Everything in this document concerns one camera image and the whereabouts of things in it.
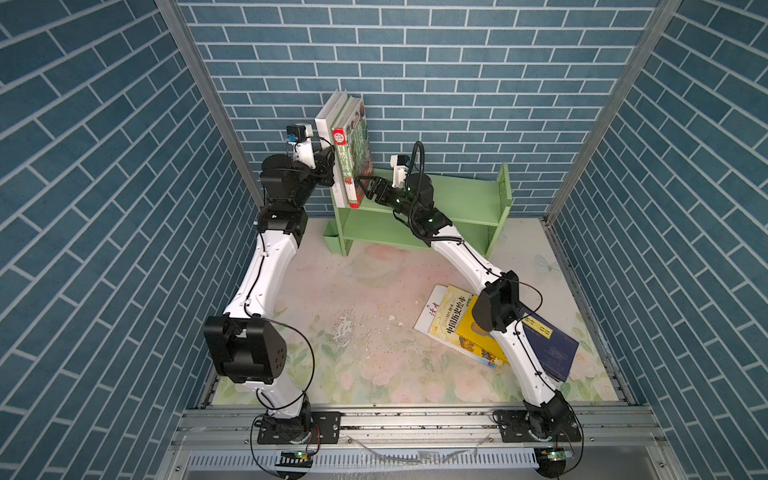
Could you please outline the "green nature encyclopedia book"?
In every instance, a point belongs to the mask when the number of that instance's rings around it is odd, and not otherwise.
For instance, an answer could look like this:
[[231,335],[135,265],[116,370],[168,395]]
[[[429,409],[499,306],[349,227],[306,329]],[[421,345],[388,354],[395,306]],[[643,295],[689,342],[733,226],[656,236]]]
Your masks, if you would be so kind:
[[332,124],[340,186],[349,208],[358,209],[365,196],[361,176],[372,172],[372,157],[365,105],[361,98],[348,96]]

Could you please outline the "white paperback book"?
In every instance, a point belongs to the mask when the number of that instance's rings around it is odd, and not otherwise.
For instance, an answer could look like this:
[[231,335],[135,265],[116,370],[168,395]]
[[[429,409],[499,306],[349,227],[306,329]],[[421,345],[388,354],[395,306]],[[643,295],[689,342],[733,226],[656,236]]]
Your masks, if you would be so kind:
[[[315,117],[316,131],[318,137],[321,138],[322,145],[327,146],[327,142],[330,142],[332,150],[335,150],[333,127],[338,116],[342,113],[347,99],[348,95],[345,92],[335,91]],[[347,198],[345,188],[343,187],[338,159],[335,160],[335,165],[333,167],[333,179],[334,184],[331,187],[333,204],[337,208],[345,208],[347,205]]]

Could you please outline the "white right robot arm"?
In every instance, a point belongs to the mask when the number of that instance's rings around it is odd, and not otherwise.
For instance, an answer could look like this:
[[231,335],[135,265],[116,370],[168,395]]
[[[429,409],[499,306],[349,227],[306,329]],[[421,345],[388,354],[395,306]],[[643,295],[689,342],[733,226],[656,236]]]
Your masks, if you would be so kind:
[[362,176],[355,184],[367,199],[393,211],[395,219],[427,246],[445,257],[471,284],[477,326],[500,346],[518,380],[530,435],[553,440],[569,429],[582,433],[575,411],[555,386],[570,373],[578,342],[541,318],[520,299],[524,285],[512,271],[503,271],[482,257],[434,205],[429,177],[415,174],[394,186],[378,176]]

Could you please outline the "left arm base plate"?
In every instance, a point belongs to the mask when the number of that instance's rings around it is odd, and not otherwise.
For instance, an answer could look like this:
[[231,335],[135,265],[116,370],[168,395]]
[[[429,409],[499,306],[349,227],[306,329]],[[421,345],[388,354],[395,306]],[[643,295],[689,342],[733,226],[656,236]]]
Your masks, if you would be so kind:
[[291,419],[267,415],[257,421],[254,435],[258,445],[337,444],[341,418],[339,411],[301,413]]

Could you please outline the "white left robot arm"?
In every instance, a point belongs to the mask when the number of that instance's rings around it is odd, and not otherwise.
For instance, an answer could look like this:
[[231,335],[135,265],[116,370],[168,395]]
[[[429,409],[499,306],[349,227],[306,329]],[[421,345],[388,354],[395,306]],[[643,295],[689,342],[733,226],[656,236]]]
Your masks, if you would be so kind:
[[257,219],[255,250],[233,299],[210,316],[203,335],[217,374],[252,391],[267,414],[278,420],[307,417],[304,388],[284,372],[287,343],[275,328],[276,298],[308,221],[305,205],[316,186],[334,183],[331,147],[312,161],[274,154],[262,163],[265,205]]

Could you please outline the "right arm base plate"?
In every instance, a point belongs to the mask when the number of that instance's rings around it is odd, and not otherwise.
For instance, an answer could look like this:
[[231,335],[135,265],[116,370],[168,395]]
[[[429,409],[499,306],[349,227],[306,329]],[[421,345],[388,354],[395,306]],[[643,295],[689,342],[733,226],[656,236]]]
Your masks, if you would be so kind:
[[573,443],[583,439],[577,418],[570,412],[552,421],[531,419],[526,410],[495,410],[491,414],[503,443]]

